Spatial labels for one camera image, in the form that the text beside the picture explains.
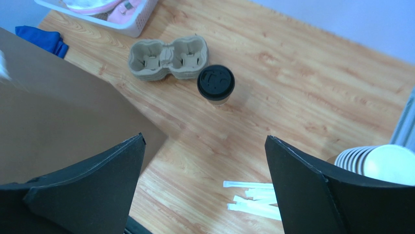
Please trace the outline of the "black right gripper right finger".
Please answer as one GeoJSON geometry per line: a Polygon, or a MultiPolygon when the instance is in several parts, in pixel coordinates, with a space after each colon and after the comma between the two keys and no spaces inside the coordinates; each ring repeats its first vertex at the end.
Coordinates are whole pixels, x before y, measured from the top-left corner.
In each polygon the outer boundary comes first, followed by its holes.
{"type": "Polygon", "coordinates": [[[413,186],[355,174],[274,136],[264,146],[285,233],[414,233],[413,186]]]}

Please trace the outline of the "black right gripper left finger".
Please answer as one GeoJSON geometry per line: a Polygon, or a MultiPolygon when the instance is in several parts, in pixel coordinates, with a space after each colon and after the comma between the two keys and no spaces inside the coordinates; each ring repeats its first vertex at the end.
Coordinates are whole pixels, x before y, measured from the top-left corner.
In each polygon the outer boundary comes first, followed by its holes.
{"type": "Polygon", "coordinates": [[[138,134],[61,170],[1,185],[1,233],[144,234],[129,212],[145,148],[138,134]]]}

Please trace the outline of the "brown paper bag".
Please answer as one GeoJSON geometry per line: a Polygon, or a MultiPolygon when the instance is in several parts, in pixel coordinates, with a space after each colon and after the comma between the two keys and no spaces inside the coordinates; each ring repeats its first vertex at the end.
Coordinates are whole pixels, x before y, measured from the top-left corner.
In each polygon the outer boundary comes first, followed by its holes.
{"type": "Polygon", "coordinates": [[[142,134],[143,168],[167,140],[113,85],[1,29],[0,182],[24,183],[142,134]]]}

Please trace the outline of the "brown paper coffee cup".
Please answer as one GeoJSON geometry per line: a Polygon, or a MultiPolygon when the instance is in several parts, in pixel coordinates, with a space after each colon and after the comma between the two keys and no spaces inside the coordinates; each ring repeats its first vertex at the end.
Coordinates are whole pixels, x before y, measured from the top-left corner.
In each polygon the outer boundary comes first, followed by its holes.
{"type": "Polygon", "coordinates": [[[220,99],[220,100],[210,100],[210,99],[208,99],[208,102],[210,104],[214,105],[214,106],[220,106],[220,105],[225,104],[228,101],[229,98],[230,98],[230,96],[225,97],[225,98],[220,99]]]}

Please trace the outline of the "black plastic cup lid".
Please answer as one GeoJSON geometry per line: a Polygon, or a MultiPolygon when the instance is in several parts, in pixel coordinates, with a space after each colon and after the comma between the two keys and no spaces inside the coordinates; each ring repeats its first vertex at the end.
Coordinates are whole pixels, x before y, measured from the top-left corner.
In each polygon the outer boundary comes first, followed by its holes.
{"type": "Polygon", "coordinates": [[[197,78],[198,91],[207,100],[226,98],[232,94],[234,87],[234,74],[222,65],[204,68],[197,78]]]}

